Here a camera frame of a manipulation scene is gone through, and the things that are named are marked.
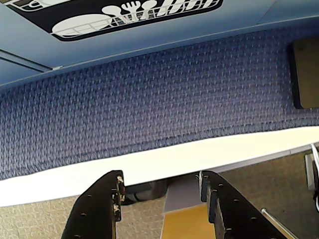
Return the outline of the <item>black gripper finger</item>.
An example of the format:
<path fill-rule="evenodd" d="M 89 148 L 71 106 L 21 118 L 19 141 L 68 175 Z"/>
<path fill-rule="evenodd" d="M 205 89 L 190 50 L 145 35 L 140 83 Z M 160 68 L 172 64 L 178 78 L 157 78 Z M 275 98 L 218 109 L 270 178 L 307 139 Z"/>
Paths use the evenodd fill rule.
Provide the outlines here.
<path fill-rule="evenodd" d="M 124 201 L 124 175 L 112 170 L 93 183 L 75 201 L 63 239 L 115 239 Z"/>
<path fill-rule="evenodd" d="M 213 171 L 200 171 L 200 199 L 217 239 L 285 239 L 234 186 Z"/>

